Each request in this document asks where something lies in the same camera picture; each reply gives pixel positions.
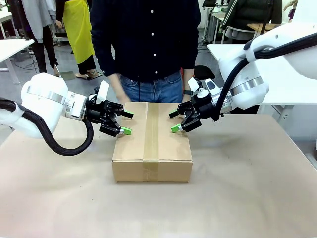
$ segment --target black pants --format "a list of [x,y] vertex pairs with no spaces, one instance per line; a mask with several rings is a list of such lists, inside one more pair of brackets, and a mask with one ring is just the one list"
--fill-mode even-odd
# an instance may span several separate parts
[[236,45],[236,44],[246,44],[248,43],[249,40],[236,40],[236,39],[232,39],[232,44]]
[[84,62],[78,64],[79,73],[81,75],[86,75],[88,70],[96,68],[93,55],[89,56]]
[[31,46],[32,46],[32,50],[34,52],[36,61],[38,63],[40,73],[47,73],[44,47],[46,49],[46,52],[48,53],[51,67],[54,68],[55,64],[58,65],[57,59],[55,57],[54,43],[53,43],[50,27],[49,26],[43,27],[43,43],[39,43],[35,39],[32,31],[29,31],[28,35],[31,39],[35,40],[35,43],[33,43]]

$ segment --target black chair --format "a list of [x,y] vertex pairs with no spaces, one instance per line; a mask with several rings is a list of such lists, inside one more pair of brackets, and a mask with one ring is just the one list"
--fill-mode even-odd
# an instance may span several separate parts
[[216,7],[217,0],[205,0],[203,7]]
[[194,77],[198,80],[214,79],[214,73],[207,67],[203,65],[195,66]]

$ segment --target yellow apron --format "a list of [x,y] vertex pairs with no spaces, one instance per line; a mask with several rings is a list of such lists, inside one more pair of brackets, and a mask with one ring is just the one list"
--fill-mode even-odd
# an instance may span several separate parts
[[87,0],[71,0],[65,3],[64,24],[76,62],[83,63],[94,55],[91,40],[91,24]]

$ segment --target shoe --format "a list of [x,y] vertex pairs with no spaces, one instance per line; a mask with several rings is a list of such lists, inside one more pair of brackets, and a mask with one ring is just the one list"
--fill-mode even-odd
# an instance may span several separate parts
[[59,70],[58,70],[56,64],[54,65],[54,75],[55,75],[55,77],[58,77],[58,78],[60,77],[60,73],[59,73]]
[[82,79],[87,80],[87,75],[76,73],[75,76],[76,76],[76,78],[82,78]]
[[99,72],[97,72],[97,71],[95,71],[95,72],[93,72],[93,73],[87,72],[87,80],[93,80],[93,79],[98,78],[98,77],[100,77],[100,76],[103,76],[103,74],[102,74],[102,73],[99,73]]

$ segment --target blue jeans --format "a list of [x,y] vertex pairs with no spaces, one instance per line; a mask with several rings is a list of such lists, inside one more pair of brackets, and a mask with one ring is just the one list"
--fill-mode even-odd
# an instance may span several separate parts
[[181,103],[183,99],[183,80],[180,71],[146,83],[138,83],[122,75],[120,82],[131,102]]

